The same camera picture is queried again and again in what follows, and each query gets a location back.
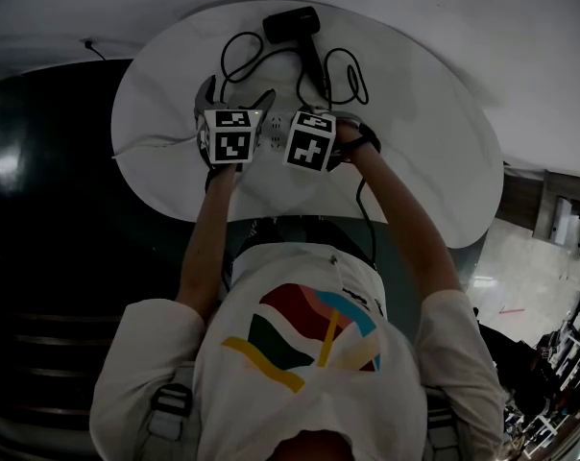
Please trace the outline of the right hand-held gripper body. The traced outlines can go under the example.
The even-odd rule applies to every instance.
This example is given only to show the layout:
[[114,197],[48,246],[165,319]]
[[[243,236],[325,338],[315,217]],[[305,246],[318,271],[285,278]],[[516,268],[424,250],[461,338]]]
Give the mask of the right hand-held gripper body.
[[330,172],[346,162],[337,140],[338,120],[355,125],[353,113],[301,107],[290,124],[283,164],[309,172]]

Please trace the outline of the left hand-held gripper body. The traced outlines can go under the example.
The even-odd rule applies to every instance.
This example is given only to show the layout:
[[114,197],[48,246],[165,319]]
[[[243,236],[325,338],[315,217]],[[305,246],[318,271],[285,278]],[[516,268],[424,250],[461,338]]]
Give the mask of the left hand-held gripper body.
[[207,166],[253,161],[264,111],[206,109],[198,118],[199,151]]

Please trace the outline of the person's right hand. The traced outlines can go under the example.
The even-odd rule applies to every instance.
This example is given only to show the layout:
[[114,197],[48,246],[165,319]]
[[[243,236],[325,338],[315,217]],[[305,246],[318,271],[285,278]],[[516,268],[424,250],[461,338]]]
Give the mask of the person's right hand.
[[341,145],[341,154],[344,158],[351,157],[351,151],[353,147],[347,147],[345,145],[354,142],[362,137],[358,126],[351,120],[338,119],[336,122],[336,139]]

